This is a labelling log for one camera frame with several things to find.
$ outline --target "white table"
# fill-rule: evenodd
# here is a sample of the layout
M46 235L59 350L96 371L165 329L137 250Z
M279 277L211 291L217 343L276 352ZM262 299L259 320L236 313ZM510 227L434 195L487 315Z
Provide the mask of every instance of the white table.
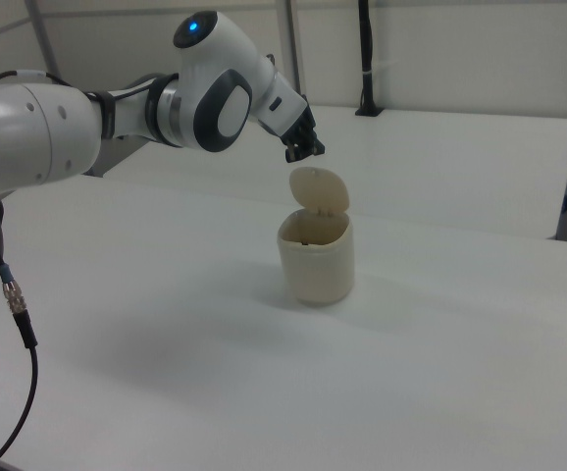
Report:
M79 177L6 200L39 340L24 470L567 470L567 243L352 218L287 294L294 208ZM0 294L0 444L27 352Z
M567 120L313 107L327 153L301 164L341 175L351 212L513 236L556 234ZM221 154L147 144L107 179L293 203L281 142L249 123Z

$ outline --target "metal connector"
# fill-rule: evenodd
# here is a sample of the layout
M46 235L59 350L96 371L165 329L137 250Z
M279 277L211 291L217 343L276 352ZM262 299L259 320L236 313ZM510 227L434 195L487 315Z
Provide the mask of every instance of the metal connector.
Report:
M22 290L18 282L13 280L12 282L4 283L2 292L9 303L9 309L12 314L20 314L26 310L25 297L22 296Z

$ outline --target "cream container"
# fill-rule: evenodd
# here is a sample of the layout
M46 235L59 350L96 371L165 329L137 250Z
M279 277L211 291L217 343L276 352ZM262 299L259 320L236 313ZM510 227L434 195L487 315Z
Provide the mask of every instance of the cream container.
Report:
M290 214L278 232L287 283L302 301L338 301L354 279L346 185L334 172L303 167L290 174L290 189L303 209Z

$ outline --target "container lid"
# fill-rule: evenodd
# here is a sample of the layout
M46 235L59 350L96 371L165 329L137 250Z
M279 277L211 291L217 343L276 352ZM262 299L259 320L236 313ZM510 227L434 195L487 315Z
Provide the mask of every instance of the container lid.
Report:
M342 179L327 169L301 167L290 174L290 189L299 204L311 211L343 213L349 193Z

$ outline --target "black pole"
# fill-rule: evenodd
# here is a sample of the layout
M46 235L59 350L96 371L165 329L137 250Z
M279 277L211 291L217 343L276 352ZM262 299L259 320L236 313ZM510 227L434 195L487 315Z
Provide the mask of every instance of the black pole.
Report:
M362 103L355 112L358 116L378 116L384 108L378 108L373 100L373 32L369 17L369 0L358 0L360 14L360 45L362 48Z

